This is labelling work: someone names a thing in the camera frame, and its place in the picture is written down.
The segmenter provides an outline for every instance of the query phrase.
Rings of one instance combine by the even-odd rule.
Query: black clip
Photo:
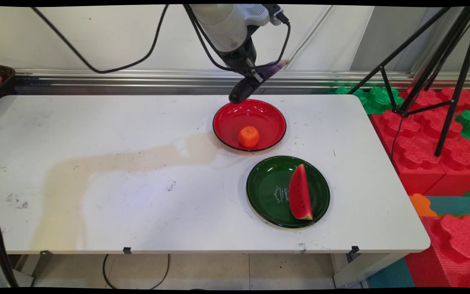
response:
[[[360,249],[358,249],[358,246],[351,246],[351,251],[349,251],[349,254],[351,253],[357,253]]]

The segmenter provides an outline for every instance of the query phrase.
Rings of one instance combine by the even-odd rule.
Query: tripod leg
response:
[[[416,81],[411,93],[409,93],[402,106],[400,107],[400,110],[402,112],[407,112],[410,109],[410,107],[414,103],[415,98],[418,97],[418,94],[422,90],[425,81],[431,75],[433,69],[435,69],[438,63],[440,62],[440,59],[442,58],[444,52],[446,52],[446,49],[448,48],[450,43],[454,41],[455,37],[458,37],[459,31],[462,31],[460,29],[465,27],[465,24],[466,22],[468,22],[469,19],[470,7],[464,7],[460,15],[455,20],[453,26],[449,29],[447,35],[442,40],[442,43],[440,43],[437,50],[431,57],[431,60],[427,64],[422,75],[420,75],[420,77]]]
[[[382,73],[382,78],[384,78],[384,84],[386,84],[386,90],[388,91],[389,100],[391,100],[391,106],[393,107],[393,111],[395,111],[397,109],[397,103],[395,102],[393,92],[391,91],[391,87],[389,85],[389,80],[388,80],[388,75],[386,74],[386,69],[384,69],[384,67],[380,67],[380,72]]]
[[[373,75],[377,74],[380,70],[380,67],[384,67],[388,62],[390,62],[395,56],[397,56],[400,52],[403,51],[412,41],[414,41],[419,35],[421,35],[427,28],[429,28],[434,22],[436,22],[442,15],[444,15],[451,7],[444,7],[440,9],[431,19],[429,19],[422,27],[416,30],[415,33],[409,37],[405,42],[403,42],[393,53],[391,53],[384,61],[382,61],[375,69],[373,69],[365,78],[363,78],[348,94],[353,94],[356,90],[360,89],[362,85],[364,85]]]
[[[451,54],[451,52],[453,52],[454,48],[457,46],[458,42],[462,39],[463,35],[465,34],[465,32],[470,28],[470,23],[465,27],[465,28],[462,28],[462,34],[459,35],[458,38],[455,39],[455,41],[453,43],[451,43],[451,45],[449,45],[449,48],[447,48],[446,52],[444,53],[444,56],[442,57],[442,60],[440,60],[440,63],[438,64],[438,66],[436,67],[435,69],[435,72],[433,72],[433,74],[431,75],[431,78],[429,78],[429,80],[426,82],[426,87],[424,88],[424,91],[429,91],[429,88],[431,87],[431,85],[433,84],[433,82],[435,81],[436,79],[436,76],[438,76],[438,73],[440,72],[440,70],[442,69],[442,66],[444,65],[444,63],[447,61],[447,58],[449,57],[449,55]]]
[[[446,121],[443,124],[442,133],[440,134],[440,140],[438,140],[438,144],[436,146],[435,156],[440,156],[442,153],[443,144],[446,141],[447,132],[449,132],[449,127],[451,126],[451,121],[453,119],[454,111],[458,104],[460,92],[462,91],[463,84],[465,82],[465,78],[469,70],[469,66],[470,66],[470,43],[467,49],[467,53],[465,54],[465,59],[462,65],[462,69],[460,71],[460,75],[458,77],[457,86],[454,88],[454,94],[453,94],[453,99],[452,99],[453,102],[449,106],[449,111],[447,112]]]

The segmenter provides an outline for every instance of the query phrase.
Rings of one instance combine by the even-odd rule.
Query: white table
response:
[[[257,95],[285,116],[276,146],[247,153],[213,133],[226,96],[6,96],[0,100],[0,225],[9,254],[348,253],[335,275],[360,281],[430,245],[352,95]],[[270,156],[324,175],[315,225],[267,224],[246,178]]]

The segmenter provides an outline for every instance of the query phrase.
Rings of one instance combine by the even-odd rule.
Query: red plate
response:
[[[259,132],[259,143],[246,148],[239,143],[239,132],[251,125]],[[229,147],[242,151],[260,151],[277,144],[286,133],[286,120],[280,111],[269,103],[246,99],[239,104],[222,106],[213,118],[213,132]]]

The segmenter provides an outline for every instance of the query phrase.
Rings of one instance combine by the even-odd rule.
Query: orange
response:
[[[259,143],[259,131],[252,126],[247,126],[239,132],[239,143],[246,147],[252,148]]]

